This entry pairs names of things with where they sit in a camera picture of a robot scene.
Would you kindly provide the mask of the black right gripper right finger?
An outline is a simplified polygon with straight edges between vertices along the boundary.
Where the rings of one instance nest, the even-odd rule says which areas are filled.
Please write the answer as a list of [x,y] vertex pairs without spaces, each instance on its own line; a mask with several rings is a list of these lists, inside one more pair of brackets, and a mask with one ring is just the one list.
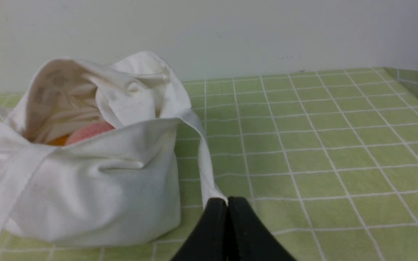
[[274,238],[244,197],[228,198],[229,261],[295,261]]

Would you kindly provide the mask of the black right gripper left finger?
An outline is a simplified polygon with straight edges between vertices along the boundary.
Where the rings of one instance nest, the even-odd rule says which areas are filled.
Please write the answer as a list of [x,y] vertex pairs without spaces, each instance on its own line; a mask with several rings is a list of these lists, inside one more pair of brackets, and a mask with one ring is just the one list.
[[220,198],[210,198],[198,223],[173,261],[225,261],[224,251],[227,205]]

